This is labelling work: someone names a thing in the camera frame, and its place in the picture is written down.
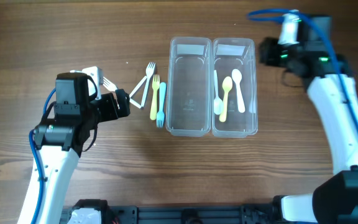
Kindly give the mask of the white fork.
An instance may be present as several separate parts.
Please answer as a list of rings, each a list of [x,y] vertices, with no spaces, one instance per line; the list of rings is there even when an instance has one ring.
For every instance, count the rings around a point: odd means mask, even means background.
[[[110,80],[108,80],[106,77],[103,77],[103,86],[108,90],[108,91],[113,91],[115,92],[117,90],[117,86],[112,83]]]
[[[144,86],[144,92],[143,92],[143,95],[142,95],[142,101],[141,101],[141,104],[137,103],[135,100],[133,100],[131,97],[130,97],[130,102],[138,107],[139,109],[142,109],[145,105],[145,101],[147,99],[147,93],[148,93],[148,90],[149,90],[149,83],[150,83],[150,79],[152,78],[152,76],[154,75],[155,73],[155,62],[150,62],[147,66],[147,68],[145,69],[145,76],[147,76],[147,80],[145,81],[145,86]]]

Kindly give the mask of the yellow plastic spoon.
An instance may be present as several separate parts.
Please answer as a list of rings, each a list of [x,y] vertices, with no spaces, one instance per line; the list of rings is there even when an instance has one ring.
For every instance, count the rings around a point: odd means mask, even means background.
[[[223,88],[223,111],[222,113],[219,115],[219,121],[220,122],[225,122],[227,119],[227,104],[228,104],[228,96],[229,96],[229,92],[232,89],[232,78],[227,76],[222,83],[222,88]]]

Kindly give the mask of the clear white spoon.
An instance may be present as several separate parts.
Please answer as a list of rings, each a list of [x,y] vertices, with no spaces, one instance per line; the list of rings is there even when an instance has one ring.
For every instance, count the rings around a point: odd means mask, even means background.
[[[222,111],[223,111],[223,101],[219,97],[218,76],[217,76],[217,71],[216,70],[214,70],[214,92],[215,92],[214,113],[216,115],[220,115],[222,113]]]

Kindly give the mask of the white fork crossing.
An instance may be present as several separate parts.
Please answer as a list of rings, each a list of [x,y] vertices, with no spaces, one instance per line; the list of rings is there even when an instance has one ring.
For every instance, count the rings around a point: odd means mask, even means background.
[[[131,93],[129,94],[129,96],[132,98],[133,95],[135,95],[138,90],[141,88],[141,86],[145,83],[145,81],[147,80],[147,76],[144,76],[141,81],[135,86],[135,88],[131,91]]]

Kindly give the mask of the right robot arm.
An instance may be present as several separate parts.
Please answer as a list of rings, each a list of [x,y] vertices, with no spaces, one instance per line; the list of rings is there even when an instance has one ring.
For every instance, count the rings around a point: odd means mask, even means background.
[[[358,223],[358,97],[349,64],[330,41],[331,18],[296,9],[263,9],[249,18],[281,24],[279,38],[261,43],[260,61],[301,78],[333,162],[333,176],[314,192],[276,196],[271,222]]]

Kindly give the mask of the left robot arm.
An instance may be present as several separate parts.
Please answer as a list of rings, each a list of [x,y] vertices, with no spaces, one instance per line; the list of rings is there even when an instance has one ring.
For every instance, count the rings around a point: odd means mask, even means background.
[[[99,123],[129,116],[123,90],[102,94],[103,71],[96,66],[57,75],[40,123],[30,131],[32,175],[19,223],[58,223],[68,185],[85,142],[96,139]]]

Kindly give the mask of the right clear plastic container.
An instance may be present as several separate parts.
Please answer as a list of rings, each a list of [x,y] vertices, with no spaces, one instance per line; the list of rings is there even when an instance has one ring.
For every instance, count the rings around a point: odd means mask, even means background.
[[[220,138],[245,138],[258,131],[257,112],[257,75],[255,67],[254,41],[246,38],[218,38],[213,41],[213,99],[214,70],[217,71],[219,97],[223,100],[223,80],[232,78],[234,69],[242,73],[241,92],[245,112],[237,108],[236,85],[232,80],[227,104],[227,119],[219,121],[219,115],[213,113],[213,135]]]

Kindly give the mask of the clear plastic container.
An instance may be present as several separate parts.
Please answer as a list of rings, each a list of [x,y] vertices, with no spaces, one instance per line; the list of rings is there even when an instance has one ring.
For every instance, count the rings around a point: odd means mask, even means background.
[[[211,128],[211,40],[174,37],[170,43],[166,129],[202,137]]]
[[[242,73],[241,92],[245,112],[237,108],[236,85],[232,80],[227,104],[227,119],[219,121],[219,115],[213,113],[213,135],[220,138],[245,138],[258,131],[257,112],[257,75],[255,67],[254,41],[246,38],[218,38],[213,41],[213,99],[214,70],[217,71],[219,97],[223,100],[223,80],[232,78],[234,69]]]

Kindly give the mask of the left clear plastic container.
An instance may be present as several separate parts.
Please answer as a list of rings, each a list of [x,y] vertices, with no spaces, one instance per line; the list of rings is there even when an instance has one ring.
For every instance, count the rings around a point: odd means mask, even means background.
[[[174,37],[170,43],[166,129],[202,137],[211,128],[211,40]]]

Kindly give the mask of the yellow plastic fork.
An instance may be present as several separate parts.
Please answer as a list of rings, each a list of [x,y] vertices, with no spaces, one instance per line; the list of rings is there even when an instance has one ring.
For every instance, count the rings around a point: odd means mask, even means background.
[[[156,120],[157,119],[157,92],[160,88],[160,76],[154,75],[153,82],[152,82],[152,89],[153,89],[153,95],[152,95],[152,104],[150,107],[150,119]]]

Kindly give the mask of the light blue plastic fork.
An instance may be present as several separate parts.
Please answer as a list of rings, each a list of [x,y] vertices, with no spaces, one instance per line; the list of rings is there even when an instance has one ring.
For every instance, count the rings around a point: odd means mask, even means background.
[[[165,103],[165,94],[167,90],[167,84],[162,82],[159,88],[159,108],[157,112],[157,127],[162,128],[165,120],[164,103]]]

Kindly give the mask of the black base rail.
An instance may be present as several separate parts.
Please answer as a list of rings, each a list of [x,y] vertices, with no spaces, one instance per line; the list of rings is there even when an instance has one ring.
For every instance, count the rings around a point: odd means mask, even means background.
[[[60,223],[186,224],[186,223],[316,223],[284,219],[278,202],[240,206],[136,207],[109,206],[106,200],[79,200],[62,211]]]

